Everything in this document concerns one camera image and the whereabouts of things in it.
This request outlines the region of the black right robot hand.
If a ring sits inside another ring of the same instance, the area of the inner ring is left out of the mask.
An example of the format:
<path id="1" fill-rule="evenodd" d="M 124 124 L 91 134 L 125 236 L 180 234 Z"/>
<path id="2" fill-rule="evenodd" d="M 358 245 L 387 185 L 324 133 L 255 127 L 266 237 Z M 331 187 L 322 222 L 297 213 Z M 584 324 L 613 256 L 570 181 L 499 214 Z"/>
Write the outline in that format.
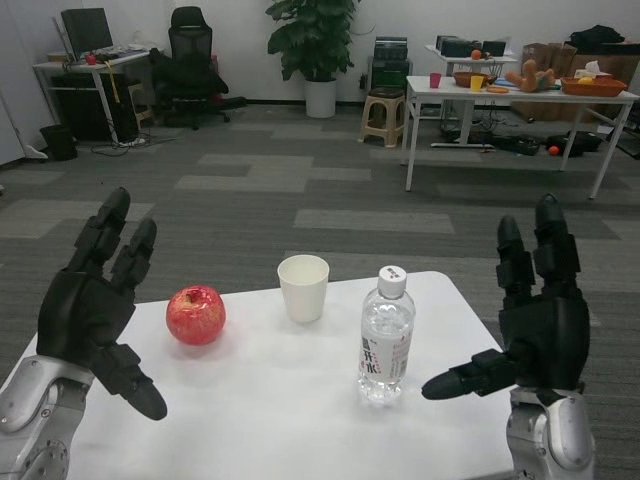
<path id="1" fill-rule="evenodd" d="M 514 217 L 497 229 L 497 283 L 504 291 L 499 326 L 503 351 L 486 350 L 437 375 L 421 389 L 428 400 L 470 393 L 486 396 L 513 385 L 574 390 L 590 347 L 590 314 L 577 285 L 575 237 L 559 200 L 543 195 L 535 207 L 537 247 L 526 250 Z"/>

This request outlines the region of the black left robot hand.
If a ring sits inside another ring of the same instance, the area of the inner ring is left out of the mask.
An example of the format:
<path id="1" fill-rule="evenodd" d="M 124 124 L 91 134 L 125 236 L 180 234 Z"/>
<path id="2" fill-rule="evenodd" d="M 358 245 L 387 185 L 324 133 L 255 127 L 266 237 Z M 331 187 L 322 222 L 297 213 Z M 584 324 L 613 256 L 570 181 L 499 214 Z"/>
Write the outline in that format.
<path id="1" fill-rule="evenodd" d="M 110 394 L 158 421 L 167 415 L 165 400 L 135 351 L 117 342 L 135 311 L 135 289 L 149 271 L 157 236 L 155 221 L 146 218 L 119 245 L 130 202 L 118 187 L 87 220 L 44 296 L 36 351 L 91 371 Z"/>

